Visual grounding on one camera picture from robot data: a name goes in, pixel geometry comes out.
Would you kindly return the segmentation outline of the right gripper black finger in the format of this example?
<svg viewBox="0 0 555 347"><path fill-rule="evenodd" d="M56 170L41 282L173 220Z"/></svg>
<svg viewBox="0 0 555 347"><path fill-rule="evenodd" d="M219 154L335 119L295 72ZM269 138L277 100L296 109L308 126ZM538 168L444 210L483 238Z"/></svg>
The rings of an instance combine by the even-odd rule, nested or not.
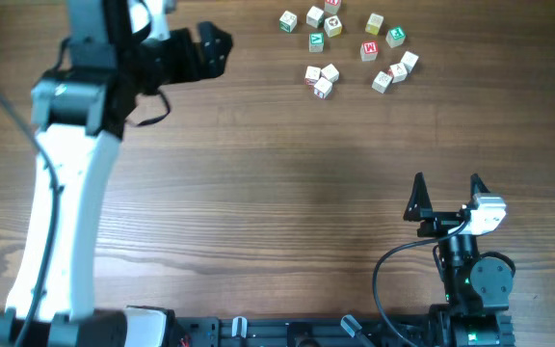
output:
<svg viewBox="0 0 555 347"><path fill-rule="evenodd" d="M433 207L423 173L417 173L413 180L410 199L403 219L408 222L422 222L433 218Z"/></svg>
<svg viewBox="0 0 555 347"><path fill-rule="evenodd" d="M475 196L480 196L488 193L489 189L487 188L481 177L477 173L474 173L470 177L470 196L474 198Z"/></svg>

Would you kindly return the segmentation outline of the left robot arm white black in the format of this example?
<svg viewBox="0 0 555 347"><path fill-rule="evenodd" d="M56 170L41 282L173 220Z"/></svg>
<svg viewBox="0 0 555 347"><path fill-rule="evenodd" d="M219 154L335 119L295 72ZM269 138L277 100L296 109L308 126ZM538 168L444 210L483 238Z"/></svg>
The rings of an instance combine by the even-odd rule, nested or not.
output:
<svg viewBox="0 0 555 347"><path fill-rule="evenodd" d="M0 310L0 346L186 346L171 310L98 309L93 258L123 131L139 95L225 72L232 36L209 21L199 41L171 30L171 1L71 1L70 33L32 90L20 124L37 152L21 265Z"/></svg>

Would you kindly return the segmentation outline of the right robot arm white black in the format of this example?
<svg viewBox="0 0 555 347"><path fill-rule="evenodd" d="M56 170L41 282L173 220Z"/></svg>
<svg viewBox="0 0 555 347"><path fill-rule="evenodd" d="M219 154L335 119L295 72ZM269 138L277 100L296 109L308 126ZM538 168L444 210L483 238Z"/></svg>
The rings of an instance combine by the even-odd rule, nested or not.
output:
<svg viewBox="0 0 555 347"><path fill-rule="evenodd" d="M470 201L457 212L438 212L417 173L404 219L418 222L417 235L435 240L434 259L446 302L432 305L418 340L425 346L515 345L509 309L516 267L499 252L482 253L477 240L495 231L506 202L479 175L470 177Z"/></svg>

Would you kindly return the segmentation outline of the wooden block green letter N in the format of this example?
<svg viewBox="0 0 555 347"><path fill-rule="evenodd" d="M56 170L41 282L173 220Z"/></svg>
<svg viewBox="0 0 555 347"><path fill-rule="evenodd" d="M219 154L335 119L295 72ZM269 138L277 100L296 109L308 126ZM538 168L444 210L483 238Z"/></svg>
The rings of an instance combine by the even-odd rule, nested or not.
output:
<svg viewBox="0 0 555 347"><path fill-rule="evenodd" d="M309 85L315 85L321 78L321 69L319 67L308 66L305 71L304 82Z"/></svg>

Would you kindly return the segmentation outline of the wooden block red letter A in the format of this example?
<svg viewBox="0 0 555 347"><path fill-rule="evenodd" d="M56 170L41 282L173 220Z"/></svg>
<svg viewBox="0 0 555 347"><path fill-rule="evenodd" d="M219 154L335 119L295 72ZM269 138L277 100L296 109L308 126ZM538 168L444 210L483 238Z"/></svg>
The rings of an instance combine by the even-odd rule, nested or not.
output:
<svg viewBox="0 0 555 347"><path fill-rule="evenodd" d="M389 75L392 77L392 83L399 83L408 77L408 69L403 63L393 64L389 67Z"/></svg>

